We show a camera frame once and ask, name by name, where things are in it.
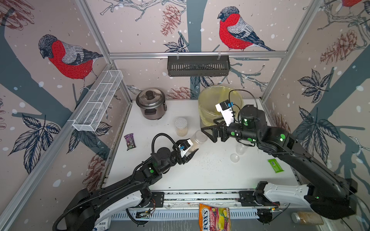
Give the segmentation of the small clear jar with rice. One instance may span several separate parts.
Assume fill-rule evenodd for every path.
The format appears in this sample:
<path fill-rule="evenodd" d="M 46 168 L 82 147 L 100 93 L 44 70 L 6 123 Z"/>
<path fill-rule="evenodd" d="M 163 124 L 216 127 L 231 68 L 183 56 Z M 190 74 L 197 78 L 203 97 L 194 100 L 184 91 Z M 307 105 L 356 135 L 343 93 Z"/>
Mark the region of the small clear jar with rice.
<path fill-rule="evenodd" d="M 190 139 L 193 143 L 192 147 L 189 150 L 189 152 L 191 153 L 196 149 L 199 149 L 199 147 L 207 141 L 208 137 L 201 130 L 198 130 Z"/>

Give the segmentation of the clear plastic jar lid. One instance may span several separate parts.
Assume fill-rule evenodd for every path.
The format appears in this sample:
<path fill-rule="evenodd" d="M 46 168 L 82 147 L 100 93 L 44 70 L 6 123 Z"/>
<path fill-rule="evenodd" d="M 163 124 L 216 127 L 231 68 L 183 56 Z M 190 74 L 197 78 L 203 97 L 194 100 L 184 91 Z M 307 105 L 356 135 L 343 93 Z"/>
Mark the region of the clear plastic jar lid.
<path fill-rule="evenodd" d="M 232 163 L 238 163 L 240 161 L 240 157 L 238 154 L 231 154 L 230 160 Z"/>

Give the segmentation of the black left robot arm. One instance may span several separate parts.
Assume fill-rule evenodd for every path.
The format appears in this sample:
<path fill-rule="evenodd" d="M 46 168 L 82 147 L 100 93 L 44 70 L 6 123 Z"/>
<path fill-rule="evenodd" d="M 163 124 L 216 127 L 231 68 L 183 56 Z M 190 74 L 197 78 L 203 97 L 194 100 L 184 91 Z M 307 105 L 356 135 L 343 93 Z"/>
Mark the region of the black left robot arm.
<path fill-rule="evenodd" d="M 157 134 L 151 143 L 150 157 L 137 165 L 129 177 L 96 191 L 80 190 L 52 229 L 57 231 L 64 220 L 68 231 L 91 231 L 121 209 L 147 206 L 152 198 L 149 187 L 170 168 L 189 162 L 196 153 L 189 152 L 193 145 L 190 139 L 174 141 L 168 134 Z"/>

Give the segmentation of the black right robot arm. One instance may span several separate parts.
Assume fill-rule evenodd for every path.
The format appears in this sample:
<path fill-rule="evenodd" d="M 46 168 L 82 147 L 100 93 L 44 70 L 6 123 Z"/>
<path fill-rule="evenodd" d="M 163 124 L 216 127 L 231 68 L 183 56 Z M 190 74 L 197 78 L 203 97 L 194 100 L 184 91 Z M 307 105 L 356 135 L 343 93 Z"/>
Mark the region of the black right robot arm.
<path fill-rule="evenodd" d="M 222 112 L 222 118 L 215 119 L 212 126 L 201 128 L 212 142 L 226 142 L 228 138 L 239 143 L 246 141 L 246 146 L 257 146 L 290 165 L 309 181 L 302 190 L 291 191 L 285 187 L 287 202 L 307 205 L 319 215 L 333 220 L 356 214 L 357 182 L 333 173 L 286 130 L 269 126 L 264 111 L 246 105 L 241 108 L 240 119 L 236 122 L 231 103 L 222 102 L 216 108 Z"/>

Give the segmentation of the silver rice cooker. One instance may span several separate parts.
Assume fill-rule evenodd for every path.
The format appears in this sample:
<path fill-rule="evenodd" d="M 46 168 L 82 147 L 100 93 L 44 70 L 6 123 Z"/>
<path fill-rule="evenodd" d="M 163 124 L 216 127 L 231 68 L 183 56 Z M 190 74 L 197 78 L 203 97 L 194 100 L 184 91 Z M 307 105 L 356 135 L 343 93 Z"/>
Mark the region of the silver rice cooker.
<path fill-rule="evenodd" d="M 167 111 L 165 94 L 157 88 L 141 91 L 136 97 L 136 104 L 142 115 L 149 120 L 159 120 Z"/>

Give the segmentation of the clear jar with sealed top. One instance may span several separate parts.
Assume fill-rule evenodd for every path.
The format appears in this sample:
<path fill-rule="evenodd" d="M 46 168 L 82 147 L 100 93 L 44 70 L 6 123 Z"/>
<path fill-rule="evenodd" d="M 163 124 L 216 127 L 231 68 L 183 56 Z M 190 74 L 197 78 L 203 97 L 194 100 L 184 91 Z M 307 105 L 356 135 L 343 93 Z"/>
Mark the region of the clear jar with sealed top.
<path fill-rule="evenodd" d="M 175 131 L 179 137 L 185 137 L 188 134 L 188 122 L 185 118 L 179 117 L 176 119 Z"/>

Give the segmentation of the mesh bin with yellow bag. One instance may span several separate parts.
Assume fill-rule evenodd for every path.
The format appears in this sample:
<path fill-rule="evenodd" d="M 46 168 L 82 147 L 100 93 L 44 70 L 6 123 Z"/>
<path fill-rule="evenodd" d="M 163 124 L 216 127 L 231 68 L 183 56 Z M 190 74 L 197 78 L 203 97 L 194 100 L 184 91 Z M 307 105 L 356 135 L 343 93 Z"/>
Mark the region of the mesh bin with yellow bag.
<path fill-rule="evenodd" d="M 201 91 L 198 97 L 198 112 L 201 128 L 214 125 L 214 119 L 222 117 L 222 114 L 218 112 L 215 107 L 217 104 L 230 99 L 230 101 L 239 108 L 244 106 L 242 96 L 237 91 L 231 91 L 231 88 L 224 86 L 212 86 Z"/>

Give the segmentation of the purple M&M's candy packet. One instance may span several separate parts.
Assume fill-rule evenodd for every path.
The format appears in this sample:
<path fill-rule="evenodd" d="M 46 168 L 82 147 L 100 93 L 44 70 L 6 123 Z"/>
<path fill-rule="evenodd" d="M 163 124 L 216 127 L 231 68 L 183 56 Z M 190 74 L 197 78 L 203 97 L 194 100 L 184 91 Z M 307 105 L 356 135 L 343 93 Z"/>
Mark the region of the purple M&M's candy packet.
<path fill-rule="evenodd" d="M 133 148 L 136 148 L 135 140 L 134 140 L 134 134 L 133 133 L 124 135 L 124 138 L 125 138 L 125 141 L 126 141 L 126 144 L 127 144 L 127 151 L 128 150 L 131 150 Z"/>

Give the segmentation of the Fox's fruits candy bag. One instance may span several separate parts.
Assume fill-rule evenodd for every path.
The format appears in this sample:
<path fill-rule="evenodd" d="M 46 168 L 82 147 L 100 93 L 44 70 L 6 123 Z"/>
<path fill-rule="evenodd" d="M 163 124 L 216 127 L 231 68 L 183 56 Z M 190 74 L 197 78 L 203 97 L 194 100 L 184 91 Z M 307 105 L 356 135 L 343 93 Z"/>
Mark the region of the Fox's fruits candy bag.
<path fill-rule="evenodd" d="M 199 204 L 198 224 L 201 231 L 231 231 L 230 210 Z"/>

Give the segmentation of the green snack packet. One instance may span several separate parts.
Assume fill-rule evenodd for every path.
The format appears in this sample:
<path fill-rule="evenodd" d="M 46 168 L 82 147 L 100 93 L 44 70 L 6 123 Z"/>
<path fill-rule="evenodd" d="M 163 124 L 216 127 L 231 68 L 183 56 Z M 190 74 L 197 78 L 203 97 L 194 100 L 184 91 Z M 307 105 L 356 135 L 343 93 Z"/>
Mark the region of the green snack packet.
<path fill-rule="evenodd" d="M 284 171 L 276 159 L 269 159 L 268 162 L 275 173 L 281 173 Z"/>

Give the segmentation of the jar lying at base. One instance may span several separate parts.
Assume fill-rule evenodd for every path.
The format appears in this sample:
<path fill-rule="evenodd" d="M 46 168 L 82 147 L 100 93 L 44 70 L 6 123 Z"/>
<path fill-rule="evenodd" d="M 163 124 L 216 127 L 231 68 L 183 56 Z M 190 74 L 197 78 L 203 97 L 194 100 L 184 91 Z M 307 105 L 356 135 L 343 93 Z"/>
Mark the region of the jar lying at base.
<path fill-rule="evenodd" d="M 315 212 L 294 212 L 291 214 L 292 221 L 302 225 L 323 225 L 323 219 Z"/>

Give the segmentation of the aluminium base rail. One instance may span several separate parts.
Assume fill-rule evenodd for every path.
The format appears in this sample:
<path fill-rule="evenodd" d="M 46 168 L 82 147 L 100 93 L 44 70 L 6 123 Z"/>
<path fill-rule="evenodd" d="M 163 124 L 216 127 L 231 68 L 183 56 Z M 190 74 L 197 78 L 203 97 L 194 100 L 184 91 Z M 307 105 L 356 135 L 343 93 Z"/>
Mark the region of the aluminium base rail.
<path fill-rule="evenodd" d="M 199 218 L 199 205 L 228 208 L 232 219 L 261 219 L 262 213 L 276 215 L 285 208 L 297 208 L 298 205 L 282 203 L 260 206 L 247 203 L 252 200 L 251 190 L 239 192 L 238 190 L 166 190 L 153 191 L 153 199 L 145 208 L 124 209 L 111 216 L 112 221 L 178 221 L 197 220 Z"/>

